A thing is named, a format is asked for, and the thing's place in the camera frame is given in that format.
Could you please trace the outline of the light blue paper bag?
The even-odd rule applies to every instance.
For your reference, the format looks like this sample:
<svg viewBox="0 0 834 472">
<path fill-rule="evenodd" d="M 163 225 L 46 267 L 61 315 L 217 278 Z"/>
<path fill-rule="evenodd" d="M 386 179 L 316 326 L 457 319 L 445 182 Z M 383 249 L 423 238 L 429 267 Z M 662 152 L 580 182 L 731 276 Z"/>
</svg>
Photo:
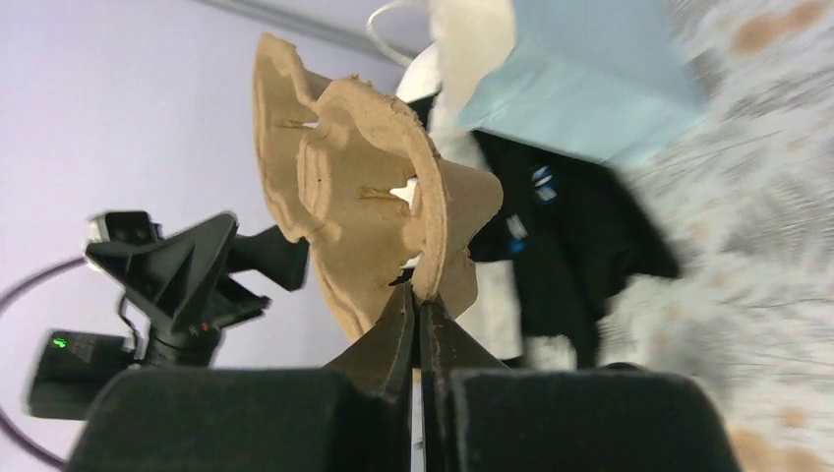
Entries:
<svg viewBox="0 0 834 472">
<path fill-rule="evenodd" d="M 477 132 L 626 167 L 700 122 L 706 98 L 656 1 L 421 1 L 432 42 L 410 57 L 404 100 L 428 80 L 429 134 L 449 160 L 481 166 Z"/>
</svg>

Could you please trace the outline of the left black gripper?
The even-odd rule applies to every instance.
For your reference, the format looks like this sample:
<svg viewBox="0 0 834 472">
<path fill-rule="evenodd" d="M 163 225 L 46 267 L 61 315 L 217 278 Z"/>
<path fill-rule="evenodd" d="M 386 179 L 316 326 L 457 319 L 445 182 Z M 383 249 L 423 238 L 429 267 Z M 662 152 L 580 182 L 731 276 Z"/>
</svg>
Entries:
<svg viewBox="0 0 834 472">
<path fill-rule="evenodd" d="M 220 276 L 225 261 L 228 273 L 255 270 L 289 292 L 304 286 L 305 239 L 290 242 L 277 226 L 252 236 L 237 228 L 236 216 L 221 212 L 150 244 L 87 245 L 87 260 L 125 289 L 117 315 L 132 332 L 135 365 L 205 368 L 227 328 L 264 314 L 270 298 Z M 149 320 L 144 337 L 126 316 L 130 302 Z"/>
</svg>

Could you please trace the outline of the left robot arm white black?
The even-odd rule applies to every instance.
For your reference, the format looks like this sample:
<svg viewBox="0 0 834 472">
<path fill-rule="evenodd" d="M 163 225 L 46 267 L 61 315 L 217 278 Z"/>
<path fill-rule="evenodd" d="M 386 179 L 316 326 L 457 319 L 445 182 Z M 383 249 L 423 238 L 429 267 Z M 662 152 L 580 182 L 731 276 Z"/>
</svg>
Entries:
<svg viewBox="0 0 834 472">
<path fill-rule="evenodd" d="M 272 226 L 241 236 L 230 212 L 169 237 L 145 211 L 110 211 L 90 221 L 86 262 L 123 288 L 119 317 L 133 305 L 147 336 L 54 330 L 28 394 L 31 416 L 82 420 L 98 393 L 131 367 L 206 367 L 225 329 L 260 317 L 270 299 L 233 274 L 255 270 L 286 291 L 306 278 L 309 244 Z"/>
</svg>

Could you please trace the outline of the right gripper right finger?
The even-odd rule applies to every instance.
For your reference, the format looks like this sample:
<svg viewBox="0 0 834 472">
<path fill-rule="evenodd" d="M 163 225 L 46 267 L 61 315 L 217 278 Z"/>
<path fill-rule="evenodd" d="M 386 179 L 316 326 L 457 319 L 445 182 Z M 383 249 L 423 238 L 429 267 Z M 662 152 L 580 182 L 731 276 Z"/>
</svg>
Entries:
<svg viewBox="0 0 834 472">
<path fill-rule="evenodd" d="M 447 314 L 420 309 L 430 471 L 736 471 L 716 407 L 693 381 L 626 363 L 512 370 Z"/>
</svg>

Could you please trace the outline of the brown cardboard cup carrier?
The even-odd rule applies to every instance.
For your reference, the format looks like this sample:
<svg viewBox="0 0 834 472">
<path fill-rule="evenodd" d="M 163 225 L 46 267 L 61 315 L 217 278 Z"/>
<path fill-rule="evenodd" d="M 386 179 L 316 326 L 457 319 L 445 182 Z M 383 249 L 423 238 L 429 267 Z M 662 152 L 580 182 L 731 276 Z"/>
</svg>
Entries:
<svg viewBox="0 0 834 472">
<path fill-rule="evenodd" d="M 356 340 L 381 317 L 402 267 L 416 298 L 458 316 L 478 294 L 468 246 L 503 202 L 492 173 L 440 157 L 400 99 L 308 71 L 265 33 L 253 71 L 255 149 L 268 210 L 305 240 L 329 309 Z"/>
</svg>

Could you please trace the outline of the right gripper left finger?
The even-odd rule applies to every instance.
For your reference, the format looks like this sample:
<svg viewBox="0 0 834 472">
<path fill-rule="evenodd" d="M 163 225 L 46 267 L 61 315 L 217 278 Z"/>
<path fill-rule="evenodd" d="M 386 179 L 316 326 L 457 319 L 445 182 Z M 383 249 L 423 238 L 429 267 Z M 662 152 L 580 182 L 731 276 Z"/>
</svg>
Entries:
<svg viewBox="0 0 834 472">
<path fill-rule="evenodd" d="M 406 471 L 411 466 L 408 285 L 313 369 L 137 369 L 98 396 L 70 471 Z"/>
</svg>

